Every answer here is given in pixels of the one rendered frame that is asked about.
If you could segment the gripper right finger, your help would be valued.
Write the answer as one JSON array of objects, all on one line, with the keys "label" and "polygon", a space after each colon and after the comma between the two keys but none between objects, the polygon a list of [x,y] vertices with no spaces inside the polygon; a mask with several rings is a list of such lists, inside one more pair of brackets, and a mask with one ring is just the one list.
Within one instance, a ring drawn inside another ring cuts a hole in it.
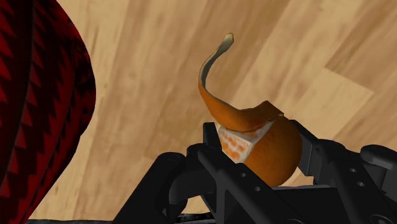
[{"label": "gripper right finger", "polygon": [[369,144],[356,153],[292,124],[302,138],[298,167],[327,197],[318,224],[397,224],[397,151]]}]

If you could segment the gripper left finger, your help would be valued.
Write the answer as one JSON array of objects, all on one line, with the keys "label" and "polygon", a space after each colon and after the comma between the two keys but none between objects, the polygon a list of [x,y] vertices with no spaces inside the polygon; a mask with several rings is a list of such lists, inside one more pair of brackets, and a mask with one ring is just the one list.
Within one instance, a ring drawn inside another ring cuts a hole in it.
[{"label": "gripper left finger", "polygon": [[113,224],[298,224],[298,213],[220,149],[215,125],[187,154],[157,157]]}]

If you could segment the partly peeled orange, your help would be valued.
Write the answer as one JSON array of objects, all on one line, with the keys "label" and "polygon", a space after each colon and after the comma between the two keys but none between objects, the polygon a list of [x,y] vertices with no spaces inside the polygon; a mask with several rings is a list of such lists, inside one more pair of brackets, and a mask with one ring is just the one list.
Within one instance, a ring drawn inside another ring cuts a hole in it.
[{"label": "partly peeled orange", "polygon": [[302,139],[293,122],[269,101],[253,108],[237,109],[206,89],[206,79],[216,59],[233,44],[224,36],[200,68],[198,90],[212,117],[220,124],[221,150],[234,163],[248,166],[269,186],[284,184],[298,167]]}]

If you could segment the red black patterned robot stand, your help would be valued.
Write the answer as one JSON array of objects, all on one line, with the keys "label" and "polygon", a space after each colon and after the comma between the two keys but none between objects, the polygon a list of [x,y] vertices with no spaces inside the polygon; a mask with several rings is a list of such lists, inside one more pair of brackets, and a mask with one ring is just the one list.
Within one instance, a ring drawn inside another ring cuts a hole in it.
[{"label": "red black patterned robot stand", "polygon": [[57,0],[0,0],[0,224],[24,224],[94,113],[86,46]]}]

